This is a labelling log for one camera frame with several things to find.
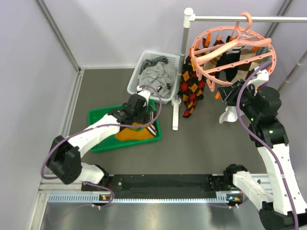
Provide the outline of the orange brown striped sock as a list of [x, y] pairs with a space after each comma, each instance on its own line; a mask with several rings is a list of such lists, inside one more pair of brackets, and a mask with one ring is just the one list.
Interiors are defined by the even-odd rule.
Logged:
[[119, 141], [139, 141], [153, 139], [158, 134], [157, 121], [146, 127], [132, 128], [121, 127], [120, 132], [115, 134], [115, 139]]

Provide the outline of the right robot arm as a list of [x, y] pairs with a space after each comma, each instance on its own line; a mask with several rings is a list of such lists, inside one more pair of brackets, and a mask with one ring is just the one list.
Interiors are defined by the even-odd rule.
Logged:
[[220, 99], [227, 105], [220, 122], [239, 121], [261, 156], [271, 184], [267, 192], [242, 165], [230, 165], [224, 171], [228, 189], [239, 188], [258, 210], [266, 230], [297, 230], [307, 224], [307, 204], [296, 181], [290, 160], [287, 132], [278, 120], [282, 105], [279, 92], [272, 87], [257, 89], [239, 80], [218, 87]]

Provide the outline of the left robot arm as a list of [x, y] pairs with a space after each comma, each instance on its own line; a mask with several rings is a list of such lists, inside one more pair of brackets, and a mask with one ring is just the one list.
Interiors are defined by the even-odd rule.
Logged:
[[121, 127], [142, 127], [149, 123], [149, 98], [143, 90], [133, 94], [122, 106], [110, 110], [100, 120], [74, 135], [53, 140], [45, 162], [64, 184], [75, 181], [93, 184], [98, 190], [107, 188], [107, 172], [100, 166], [82, 162], [82, 157], [104, 139], [120, 132]]

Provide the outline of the pink round clip hanger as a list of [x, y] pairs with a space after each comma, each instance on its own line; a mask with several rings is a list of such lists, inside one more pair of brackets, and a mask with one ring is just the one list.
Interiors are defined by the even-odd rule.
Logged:
[[276, 67], [277, 57], [272, 40], [251, 30], [252, 17], [241, 13], [247, 25], [220, 26], [199, 34], [190, 48], [196, 77], [206, 79], [213, 92], [217, 85], [230, 86], [236, 80], [246, 79], [261, 64], [271, 61], [265, 69], [268, 76]]

